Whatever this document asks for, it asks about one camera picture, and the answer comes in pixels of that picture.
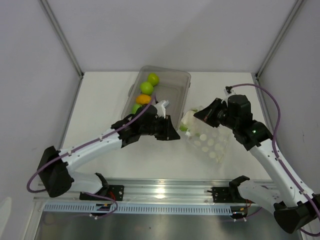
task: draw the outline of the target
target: transparent plastic bin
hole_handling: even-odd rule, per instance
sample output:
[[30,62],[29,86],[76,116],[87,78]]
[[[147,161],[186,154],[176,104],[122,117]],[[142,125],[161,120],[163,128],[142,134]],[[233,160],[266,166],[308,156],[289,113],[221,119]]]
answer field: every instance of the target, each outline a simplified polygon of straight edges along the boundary
[[[187,114],[193,115],[201,109],[202,107],[193,108]],[[188,126],[183,124],[181,124],[183,127],[180,126],[181,138],[196,148],[200,155],[222,163],[232,131],[222,125],[211,127],[193,116],[189,118],[188,124]]]
[[156,95],[158,101],[169,100],[166,114],[171,116],[173,127],[177,130],[183,116],[188,90],[190,87],[191,75],[186,71],[178,71],[157,66],[144,66],[141,68],[135,83],[128,93],[128,100],[123,109],[121,118],[129,115],[136,97],[141,94],[140,84],[147,81],[148,75],[155,73],[159,77],[159,84],[154,86],[152,94]]

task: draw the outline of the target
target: floor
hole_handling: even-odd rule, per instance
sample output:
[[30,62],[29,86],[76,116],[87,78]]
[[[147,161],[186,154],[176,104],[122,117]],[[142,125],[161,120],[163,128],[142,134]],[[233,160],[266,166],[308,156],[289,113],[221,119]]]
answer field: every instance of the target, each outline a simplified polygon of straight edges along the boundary
[[45,214],[35,239],[301,240],[298,232],[285,233],[264,210],[247,222],[230,222],[227,216],[214,215],[114,214],[99,220],[73,216],[71,213]]

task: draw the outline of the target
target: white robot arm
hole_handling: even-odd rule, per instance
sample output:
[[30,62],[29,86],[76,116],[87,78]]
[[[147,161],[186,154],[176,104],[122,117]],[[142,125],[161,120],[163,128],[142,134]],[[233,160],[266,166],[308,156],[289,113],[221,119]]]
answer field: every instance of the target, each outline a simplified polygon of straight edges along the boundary
[[251,200],[269,211],[282,229],[293,233],[317,217],[320,194],[315,194],[300,179],[275,141],[273,146],[273,136],[267,127],[253,120],[247,97],[235,94],[232,87],[226,87],[225,92],[226,99],[216,98],[193,116],[214,128],[223,125],[231,129],[236,140],[261,163],[280,195],[245,176],[231,181],[229,188],[233,188],[235,197]]
[[[137,142],[142,135],[152,135],[160,141],[180,139],[170,116],[166,115],[168,104],[164,100],[155,105],[144,105],[136,114],[117,121],[110,129],[89,142],[61,150],[56,150],[54,146],[48,147],[35,175],[40,176],[45,191],[51,198],[67,191],[106,196],[109,185],[100,173],[86,174],[77,172],[76,169],[104,153]],[[33,177],[28,182],[27,189],[36,193],[37,191],[30,189],[32,179]]]

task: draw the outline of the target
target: white backdrop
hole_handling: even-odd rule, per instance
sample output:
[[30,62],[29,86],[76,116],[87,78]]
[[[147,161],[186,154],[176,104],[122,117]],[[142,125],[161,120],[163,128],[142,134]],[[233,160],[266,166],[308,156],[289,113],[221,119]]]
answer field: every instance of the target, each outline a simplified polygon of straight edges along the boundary
[[[261,83],[282,109],[278,142],[287,161],[320,193],[320,1],[308,0],[293,23]],[[268,99],[275,122],[277,112]],[[319,220],[311,223],[320,231]]]
[[34,197],[27,180],[57,146],[79,80],[36,0],[1,0],[0,33],[0,203],[12,198],[1,240],[18,240]]
[[49,0],[83,71],[257,72],[295,0]]

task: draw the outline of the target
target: white table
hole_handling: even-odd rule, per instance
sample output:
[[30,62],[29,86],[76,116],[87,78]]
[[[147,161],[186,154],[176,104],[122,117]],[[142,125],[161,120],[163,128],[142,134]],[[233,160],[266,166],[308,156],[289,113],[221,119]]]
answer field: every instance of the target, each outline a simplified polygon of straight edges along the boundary
[[[190,74],[191,85],[185,112],[191,107],[206,107],[215,98],[224,98],[225,86],[253,82],[250,73]],[[138,72],[86,72],[63,147],[95,138],[119,120],[129,88],[137,75]],[[236,88],[235,91],[248,97],[254,118],[264,122],[256,90],[248,86]],[[199,156],[196,149],[183,140],[157,141],[153,136],[142,136],[138,142],[102,155],[78,171],[122,179],[228,180],[241,175],[255,180],[270,179],[260,163],[233,135],[230,136],[222,163]]]

